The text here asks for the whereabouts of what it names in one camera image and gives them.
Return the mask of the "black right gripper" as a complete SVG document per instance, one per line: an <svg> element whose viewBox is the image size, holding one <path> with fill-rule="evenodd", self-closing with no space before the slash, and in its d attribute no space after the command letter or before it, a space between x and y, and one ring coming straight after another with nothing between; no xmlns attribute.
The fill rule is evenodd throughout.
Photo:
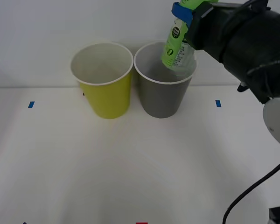
<svg viewBox="0 0 280 224"><path fill-rule="evenodd" d="M243 27L247 21L247 5L215 2L175 2L174 23L190 25L186 39L196 50L204 50L216 61L237 55L243 59Z"/></svg>

